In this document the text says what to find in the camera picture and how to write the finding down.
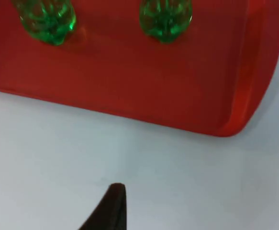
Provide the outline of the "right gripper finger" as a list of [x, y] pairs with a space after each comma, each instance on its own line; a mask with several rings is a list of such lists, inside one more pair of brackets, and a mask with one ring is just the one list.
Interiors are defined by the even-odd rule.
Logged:
[[80, 230], [126, 230], [126, 188], [122, 183], [111, 184]]

